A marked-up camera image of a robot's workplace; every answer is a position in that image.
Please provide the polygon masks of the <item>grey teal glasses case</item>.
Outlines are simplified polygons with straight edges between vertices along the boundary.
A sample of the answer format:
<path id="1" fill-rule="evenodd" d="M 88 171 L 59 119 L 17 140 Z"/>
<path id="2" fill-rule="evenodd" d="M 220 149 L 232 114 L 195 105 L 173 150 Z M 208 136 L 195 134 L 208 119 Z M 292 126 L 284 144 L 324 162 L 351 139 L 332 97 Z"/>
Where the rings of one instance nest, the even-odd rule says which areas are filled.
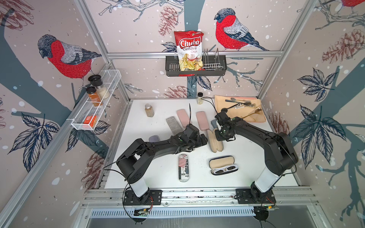
<path id="1" fill-rule="evenodd" d="M 211 125 L 212 125 L 213 129 L 218 128 L 218 126 L 219 126 L 217 120 L 215 120 L 215 119 L 211 121 Z"/>

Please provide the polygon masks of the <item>pink glasses case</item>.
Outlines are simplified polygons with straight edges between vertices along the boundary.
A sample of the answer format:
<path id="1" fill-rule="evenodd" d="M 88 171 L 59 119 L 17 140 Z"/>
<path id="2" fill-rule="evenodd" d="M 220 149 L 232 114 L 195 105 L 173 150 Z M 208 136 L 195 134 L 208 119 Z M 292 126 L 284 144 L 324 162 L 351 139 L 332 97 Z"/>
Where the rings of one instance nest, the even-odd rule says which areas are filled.
<path id="1" fill-rule="evenodd" d="M 190 116 L 187 114 L 185 109 L 177 110 L 177 116 L 181 122 L 183 128 L 186 128 L 187 125 L 190 123 Z"/>
<path id="2" fill-rule="evenodd" d="M 206 131 L 210 129 L 209 122 L 204 111 L 197 112 L 196 118 L 201 131 Z"/>

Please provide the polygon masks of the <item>beige case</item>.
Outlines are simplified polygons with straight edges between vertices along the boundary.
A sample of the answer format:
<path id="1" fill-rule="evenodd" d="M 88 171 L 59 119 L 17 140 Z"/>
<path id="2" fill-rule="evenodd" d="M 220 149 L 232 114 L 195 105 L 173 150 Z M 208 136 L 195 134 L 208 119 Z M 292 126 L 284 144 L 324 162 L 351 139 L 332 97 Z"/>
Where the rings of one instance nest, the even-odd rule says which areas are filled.
<path id="1" fill-rule="evenodd" d="M 216 138 L 215 133 L 217 131 L 218 131 L 218 128 L 214 128 L 213 130 L 208 129 L 206 131 L 207 136 L 208 136 L 208 144 L 209 144 L 209 147 L 210 147 L 210 149 L 213 153 L 222 152 L 223 149 L 224 149 L 223 142 L 218 141 L 217 138 Z"/>

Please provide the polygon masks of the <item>patterned case with sunglasses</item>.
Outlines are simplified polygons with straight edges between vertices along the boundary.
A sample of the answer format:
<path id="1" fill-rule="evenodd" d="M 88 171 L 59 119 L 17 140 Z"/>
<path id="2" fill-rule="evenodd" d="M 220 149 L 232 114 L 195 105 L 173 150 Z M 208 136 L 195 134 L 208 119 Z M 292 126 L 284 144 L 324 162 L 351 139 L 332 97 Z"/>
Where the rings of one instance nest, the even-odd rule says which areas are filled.
<path id="1" fill-rule="evenodd" d="M 189 159 L 187 154 L 179 155 L 178 174 L 180 182 L 187 182 L 189 180 Z"/>

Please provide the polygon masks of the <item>brown case with sunglasses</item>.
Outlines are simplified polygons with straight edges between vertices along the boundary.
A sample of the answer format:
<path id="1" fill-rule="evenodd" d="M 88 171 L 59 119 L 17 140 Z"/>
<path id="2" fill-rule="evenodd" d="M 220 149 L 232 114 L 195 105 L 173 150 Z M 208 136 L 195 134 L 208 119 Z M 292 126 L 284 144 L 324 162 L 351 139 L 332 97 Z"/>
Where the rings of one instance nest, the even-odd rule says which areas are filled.
<path id="1" fill-rule="evenodd" d="M 150 143 L 156 143 L 160 141 L 160 137 L 158 135 L 153 135 L 149 137 L 149 142 Z"/>

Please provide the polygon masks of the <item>black case with glasses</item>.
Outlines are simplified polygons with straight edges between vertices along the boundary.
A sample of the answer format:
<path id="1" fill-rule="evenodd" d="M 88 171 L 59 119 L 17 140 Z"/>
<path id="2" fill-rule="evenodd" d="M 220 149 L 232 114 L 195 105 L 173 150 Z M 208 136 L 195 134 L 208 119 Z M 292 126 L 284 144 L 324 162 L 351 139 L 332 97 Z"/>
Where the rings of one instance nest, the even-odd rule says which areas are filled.
<path id="1" fill-rule="evenodd" d="M 213 158 L 209 161 L 211 174 L 214 176 L 229 174 L 238 171 L 239 167 L 235 164 L 233 156 Z"/>

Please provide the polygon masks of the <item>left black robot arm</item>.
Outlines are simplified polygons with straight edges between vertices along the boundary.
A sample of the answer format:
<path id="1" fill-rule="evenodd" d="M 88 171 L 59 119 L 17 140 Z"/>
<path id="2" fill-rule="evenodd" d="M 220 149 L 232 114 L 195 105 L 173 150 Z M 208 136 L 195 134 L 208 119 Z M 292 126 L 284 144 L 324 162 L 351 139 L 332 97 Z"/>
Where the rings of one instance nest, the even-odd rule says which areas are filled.
<path id="1" fill-rule="evenodd" d="M 199 129 L 188 124 L 185 130 L 172 135 L 169 139 L 159 142 L 145 142 L 136 139 L 116 161 L 118 168 L 130 185 L 134 196 L 140 203 L 147 202 L 149 187 L 145 183 L 144 174 L 151 162 L 171 154 L 192 152 L 194 149 L 205 146 L 207 137 Z"/>

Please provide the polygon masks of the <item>iridescent cutlery piece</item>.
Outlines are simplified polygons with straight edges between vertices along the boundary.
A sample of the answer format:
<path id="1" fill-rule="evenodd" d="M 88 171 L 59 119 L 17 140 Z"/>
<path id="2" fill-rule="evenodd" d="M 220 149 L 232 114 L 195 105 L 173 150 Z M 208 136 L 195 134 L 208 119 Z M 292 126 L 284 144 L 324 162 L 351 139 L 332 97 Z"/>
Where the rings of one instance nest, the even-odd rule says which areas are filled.
<path id="1" fill-rule="evenodd" d="M 228 99 L 225 99 L 225 102 L 231 102 L 231 103 L 252 103 L 251 101 L 249 100 L 237 100 L 237 99 L 231 99 L 231 100 L 228 100 Z"/>

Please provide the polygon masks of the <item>small jar at back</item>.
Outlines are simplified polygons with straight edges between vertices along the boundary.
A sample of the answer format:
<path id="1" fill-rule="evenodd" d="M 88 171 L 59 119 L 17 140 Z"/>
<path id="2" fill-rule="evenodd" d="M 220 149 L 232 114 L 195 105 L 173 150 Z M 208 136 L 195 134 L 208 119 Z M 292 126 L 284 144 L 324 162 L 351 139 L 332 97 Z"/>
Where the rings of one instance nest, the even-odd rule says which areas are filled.
<path id="1" fill-rule="evenodd" d="M 198 105 L 201 105 L 201 104 L 203 103 L 202 98 L 203 98 L 203 93 L 202 93 L 202 92 L 199 92 L 199 93 L 197 94 L 197 104 L 198 104 Z"/>

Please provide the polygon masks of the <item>brown spice jar on table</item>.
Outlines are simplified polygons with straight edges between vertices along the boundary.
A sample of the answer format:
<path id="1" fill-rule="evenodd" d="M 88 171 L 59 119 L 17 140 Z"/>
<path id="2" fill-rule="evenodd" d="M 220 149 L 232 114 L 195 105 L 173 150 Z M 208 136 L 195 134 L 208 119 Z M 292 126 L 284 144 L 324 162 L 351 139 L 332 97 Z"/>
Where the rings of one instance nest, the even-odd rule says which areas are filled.
<path id="1" fill-rule="evenodd" d="M 145 104 L 145 113 L 147 117 L 154 117 L 155 112 L 153 107 L 150 104 Z"/>

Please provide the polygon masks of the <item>small orange box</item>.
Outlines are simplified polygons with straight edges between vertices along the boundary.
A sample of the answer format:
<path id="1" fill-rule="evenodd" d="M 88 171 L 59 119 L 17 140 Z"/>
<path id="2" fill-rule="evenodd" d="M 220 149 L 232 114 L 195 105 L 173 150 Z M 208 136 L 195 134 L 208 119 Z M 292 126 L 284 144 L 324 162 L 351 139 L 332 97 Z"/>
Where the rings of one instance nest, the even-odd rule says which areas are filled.
<path id="1" fill-rule="evenodd" d="M 94 127 L 95 124 L 97 123 L 98 117 L 93 115 L 93 116 L 87 116 L 85 118 L 85 120 L 83 121 L 83 124 L 89 125 L 90 127 Z"/>

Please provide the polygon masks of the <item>orange spice jar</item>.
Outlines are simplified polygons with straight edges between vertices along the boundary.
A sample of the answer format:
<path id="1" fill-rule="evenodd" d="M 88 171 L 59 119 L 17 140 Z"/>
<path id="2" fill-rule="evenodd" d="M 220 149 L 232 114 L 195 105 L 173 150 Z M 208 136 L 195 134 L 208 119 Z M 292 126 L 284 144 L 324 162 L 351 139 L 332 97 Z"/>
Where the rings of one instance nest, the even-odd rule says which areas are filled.
<path id="1" fill-rule="evenodd" d="M 86 93 L 89 97 L 89 101 L 95 106 L 98 107 L 102 105 L 102 99 L 97 94 L 97 89 L 94 86 L 90 86 L 86 89 Z"/>

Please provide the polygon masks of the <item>black lid salt grinder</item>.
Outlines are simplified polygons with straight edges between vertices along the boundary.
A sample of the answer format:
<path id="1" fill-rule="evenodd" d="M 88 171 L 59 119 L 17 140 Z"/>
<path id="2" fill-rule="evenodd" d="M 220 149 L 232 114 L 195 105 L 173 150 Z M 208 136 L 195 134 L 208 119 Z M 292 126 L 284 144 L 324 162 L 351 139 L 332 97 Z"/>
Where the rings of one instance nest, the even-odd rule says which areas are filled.
<path id="1" fill-rule="evenodd" d="M 108 87 L 104 85 L 101 75 L 92 75 L 88 78 L 88 81 L 93 87 L 96 88 L 97 94 L 100 99 L 107 99 L 110 97 Z"/>

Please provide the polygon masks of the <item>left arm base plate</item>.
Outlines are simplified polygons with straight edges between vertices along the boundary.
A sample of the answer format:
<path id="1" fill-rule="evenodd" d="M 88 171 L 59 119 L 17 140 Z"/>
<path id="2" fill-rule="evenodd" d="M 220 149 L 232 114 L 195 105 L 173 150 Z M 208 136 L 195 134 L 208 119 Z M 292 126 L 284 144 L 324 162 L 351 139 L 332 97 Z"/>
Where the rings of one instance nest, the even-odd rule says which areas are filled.
<path id="1" fill-rule="evenodd" d="M 125 206 L 161 205 L 162 192 L 162 190 L 148 190 L 141 197 L 137 197 L 132 190 L 128 189 L 124 193 L 123 204 Z"/>

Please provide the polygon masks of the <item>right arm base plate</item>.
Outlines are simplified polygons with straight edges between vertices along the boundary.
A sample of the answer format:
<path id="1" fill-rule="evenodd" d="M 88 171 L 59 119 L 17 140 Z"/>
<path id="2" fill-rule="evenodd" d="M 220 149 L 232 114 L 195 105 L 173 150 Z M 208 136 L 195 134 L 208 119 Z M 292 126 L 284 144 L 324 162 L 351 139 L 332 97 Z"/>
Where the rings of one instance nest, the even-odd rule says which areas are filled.
<path id="1" fill-rule="evenodd" d="M 276 204 L 273 190 L 262 193 L 257 189 L 240 188 L 235 190 L 233 197 L 239 204 Z"/>

